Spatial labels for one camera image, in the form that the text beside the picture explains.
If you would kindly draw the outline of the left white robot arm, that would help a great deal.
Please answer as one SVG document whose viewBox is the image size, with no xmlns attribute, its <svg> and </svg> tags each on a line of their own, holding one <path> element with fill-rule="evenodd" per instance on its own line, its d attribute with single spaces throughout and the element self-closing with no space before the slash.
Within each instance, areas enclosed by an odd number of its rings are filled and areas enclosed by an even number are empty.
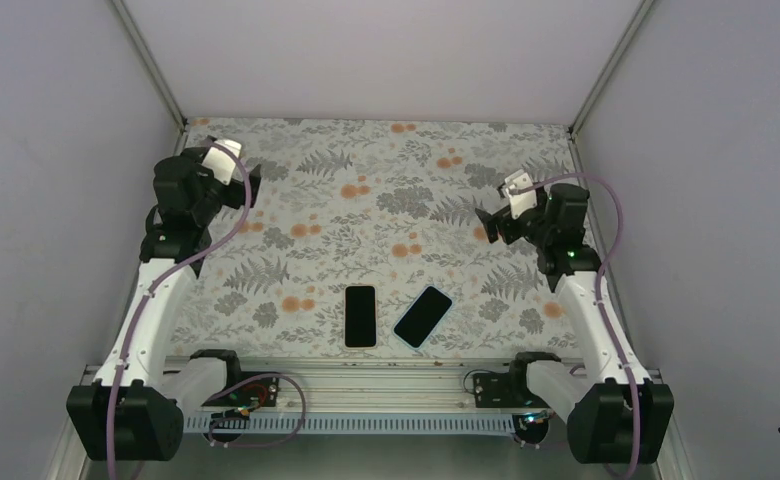
<svg viewBox="0 0 780 480">
<path fill-rule="evenodd" d="M 94 379 L 71 389 L 66 409 L 87 456 L 95 461 L 167 461 L 186 418 L 210 397 L 221 405 L 244 391 L 230 350 L 202 350 L 176 374 L 166 372 L 179 307 L 214 241 L 209 227 L 223 208 L 243 224 L 257 200 L 260 170 L 245 169 L 241 146 L 214 140 L 184 149 L 154 167 L 156 203 L 145 220 L 137 283 L 117 339 Z"/>
</svg>

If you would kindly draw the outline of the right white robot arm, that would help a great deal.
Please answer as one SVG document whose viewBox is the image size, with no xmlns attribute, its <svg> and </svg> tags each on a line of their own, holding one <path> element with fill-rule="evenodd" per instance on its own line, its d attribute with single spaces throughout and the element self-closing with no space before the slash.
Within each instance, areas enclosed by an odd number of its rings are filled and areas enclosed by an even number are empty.
<svg viewBox="0 0 780 480">
<path fill-rule="evenodd" d="M 500 195 L 506 207 L 477 213 L 488 239 L 523 239 L 535 247 L 538 270 L 571 320 L 585 370 L 578 378 L 554 354 L 519 353 L 508 370 L 510 399 L 521 407 L 541 400 L 561 417 L 570 451 L 582 464 L 655 462 L 674 397 L 642 366 L 608 308 L 603 262 L 584 241 L 589 191 L 569 183 L 545 188 L 507 181 Z"/>
</svg>

